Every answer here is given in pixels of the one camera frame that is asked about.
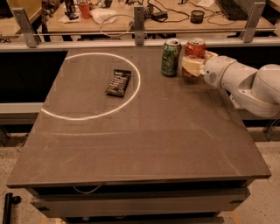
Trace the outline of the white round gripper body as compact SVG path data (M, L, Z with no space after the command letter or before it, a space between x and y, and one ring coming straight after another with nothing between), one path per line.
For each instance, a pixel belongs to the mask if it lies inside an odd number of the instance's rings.
M209 59L205 64L204 80L207 84L219 88L221 86L221 79L229 66L234 64L236 59L229 58L228 56L218 56Z

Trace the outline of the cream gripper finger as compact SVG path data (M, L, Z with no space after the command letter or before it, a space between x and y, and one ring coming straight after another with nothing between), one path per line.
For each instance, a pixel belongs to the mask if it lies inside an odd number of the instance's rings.
M191 56L182 58L182 74L187 77L199 77L205 64L204 59L196 59Z
M205 56L204 59L205 60L210 60L211 58L217 57L218 54L215 52L210 52L210 51L205 51Z

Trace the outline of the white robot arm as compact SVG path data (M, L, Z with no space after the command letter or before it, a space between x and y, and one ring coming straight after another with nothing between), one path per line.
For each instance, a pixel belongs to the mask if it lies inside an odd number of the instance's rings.
M280 66L268 64L259 69L228 56L206 51L205 58L184 56L182 67L215 88L227 90L248 112L273 117L280 112Z

